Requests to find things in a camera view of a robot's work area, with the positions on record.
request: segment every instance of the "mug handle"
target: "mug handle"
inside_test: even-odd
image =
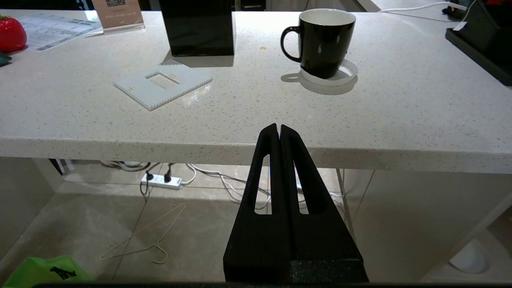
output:
[[[288,59],[300,63],[302,61],[302,57],[300,57],[300,56],[299,56],[299,58],[293,57],[290,54],[288,54],[288,52],[286,52],[286,50],[285,50],[285,36],[286,36],[286,34],[288,34],[288,32],[292,32],[292,31],[299,35],[301,34],[298,26],[292,26],[292,27],[286,28],[285,31],[283,31],[283,34],[281,34],[281,50],[283,51],[285,56],[288,57]]]

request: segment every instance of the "white tag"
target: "white tag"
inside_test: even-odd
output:
[[[464,28],[464,26],[466,26],[466,24],[467,24],[466,21],[461,21],[461,23],[459,23],[459,25],[455,26],[453,31],[459,31],[460,29]]]

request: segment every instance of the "green bag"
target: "green bag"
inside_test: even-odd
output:
[[[93,280],[69,255],[52,259],[29,257],[14,271],[4,288],[32,288],[36,284]]]

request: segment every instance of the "white saucer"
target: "white saucer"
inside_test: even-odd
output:
[[[345,85],[348,82],[350,82],[354,77],[357,75],[359,71],[357,70],[357,66],[344,59],[342,64],[339,67],[338,72],[336,72],[336,75],[329,79],[322,79],[316,76],[313,76],[309,74],[308,72],[304,71],[304,69],[301,68],[301,73],[304,76],[304,78],[307,81],[310,81],[312,83],[321,85],[321,86],[341,86]]]

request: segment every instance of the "qr code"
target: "qr code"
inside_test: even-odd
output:
[[[126,0],[105,0],[108,7],[117,7],[126,5]]]

